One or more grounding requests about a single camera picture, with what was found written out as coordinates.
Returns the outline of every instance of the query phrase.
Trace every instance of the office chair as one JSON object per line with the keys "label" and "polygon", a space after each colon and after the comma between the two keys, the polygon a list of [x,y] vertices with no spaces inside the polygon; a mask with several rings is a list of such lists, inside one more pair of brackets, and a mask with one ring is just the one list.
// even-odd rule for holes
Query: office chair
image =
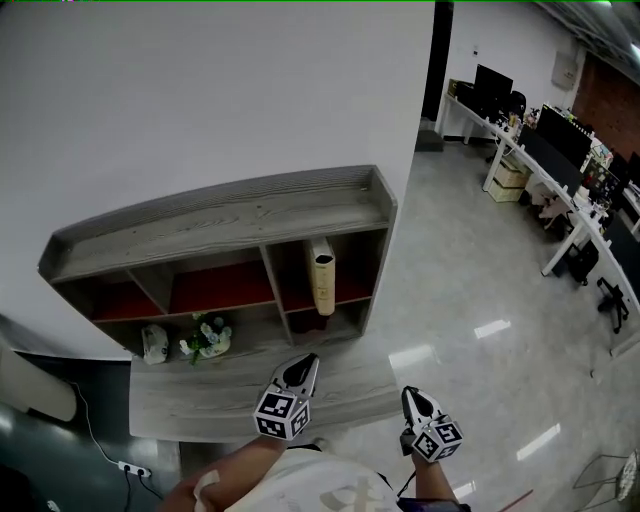
{"label": "office chair", "polygon": [[629,318],[629,310],[624,304],[624,294],[618,285],[611,286],[604,277],[598,279],[597,284],[599,287],[604,284],[609,292],[609,295],[606,296],[598,305],[598,311],[610,311],[614,307],[616,308],[616,313],[618,314],[618,327],[614,327],[613,332],[618,334],[622,327],[622,321]]}

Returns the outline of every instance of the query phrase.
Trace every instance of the gray tiled floor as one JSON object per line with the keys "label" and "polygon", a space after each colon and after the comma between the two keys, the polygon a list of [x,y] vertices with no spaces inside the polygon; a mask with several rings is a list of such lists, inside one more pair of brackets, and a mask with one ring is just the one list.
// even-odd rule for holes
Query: gray tiled floor
{"label": "gray tiled floor", "polygon": [[[573,510],[596,490],[571,490],[586,464],[637,443],[637,361],[600,383],[588,374],[633,326],[615,337],[610,318],[596,312],[596,278],[611,275],[606,262],[586,287],[541,275],[557,241],[525,208],[482,192],[482,156],[461,144],[415,155],[362,341],[386,347],[399,386],[424,389],[460,422],[465,444],[444,466],[475,510],[500,510],[531,489],[515,510]],[[476,337],[474,329],[497,320],[510,327]],[[402,423],[398,417],[331,435],[333,451],[400,486],[411,473],[397,446]],[[545,433],[548,441],[535,443]],[[615,469],[600,465],[594,474]]]}

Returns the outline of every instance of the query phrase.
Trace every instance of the black power cord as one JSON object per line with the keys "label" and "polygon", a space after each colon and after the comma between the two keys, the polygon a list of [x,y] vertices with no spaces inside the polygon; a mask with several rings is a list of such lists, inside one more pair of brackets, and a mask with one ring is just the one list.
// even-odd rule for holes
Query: black power cord
{"label": "black power cord", "polygon": [[407,487],[409,487],[409,484],[411,483],[411,480],[413,480],[413,477],[415,477],[415,476],[416,476],[416,472],[414,471],[414,472],[411,474],[411,476],[409,477],[409,480],[407,480],[407,483],[406,483],[406,484],[404,484],[404,487],[403,487],[402,489],[400,489],[400,492],[398,493],[398,498],[402,495],[402,493],[403,493],[404,491],[406,491],[406,490],[407,490]]}
{"label": "black power cord", "polygon": [[158,498],[160,501],[162,501],[164,498],[159,493],[154,491],[151,487],[147,487],[147,485],[144,483],[144,481],[142,480],[142,473],[143,473],[143,471],[141,469],[139,469],[138,470],[138,480],[140,480],[140,484],[142,485],[142,487],[144,487],[147,491],[149,491],[151,494],[156,496],[156,498]]}
{"label": "black power cord", "polygon": [[127,481],[127,501],[124,504],[124,512],[128,512],[129,505],[131,504],[131,482],[129,482],[129,466],[124,467],[124,478]]}

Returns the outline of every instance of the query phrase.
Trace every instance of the white shirt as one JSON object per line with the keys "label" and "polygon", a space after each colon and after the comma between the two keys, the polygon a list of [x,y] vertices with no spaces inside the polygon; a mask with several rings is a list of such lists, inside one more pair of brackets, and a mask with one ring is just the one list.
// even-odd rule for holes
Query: white shirt
{"label": "white shirt", "polygon": [[357,462],[304,448],[287,450],[229,512],[396,512],[396,495]]}

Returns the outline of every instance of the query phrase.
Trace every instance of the white object on shelf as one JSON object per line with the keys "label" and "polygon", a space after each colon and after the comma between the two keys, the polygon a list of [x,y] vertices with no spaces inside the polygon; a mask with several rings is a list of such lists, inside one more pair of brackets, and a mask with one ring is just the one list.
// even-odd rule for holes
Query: white object on shelf
{"label": "white object on shelf", "polygon": [[169,340],[166,331],[159,325],[147,325],[142,329],[144,362],[147,364],[164,363],[169,352]]}
{"label": "white object on shelf", "polygon": [[305,240],[307,272],[318,313],[331,315],[336,308],[336,259],[324,237]]}

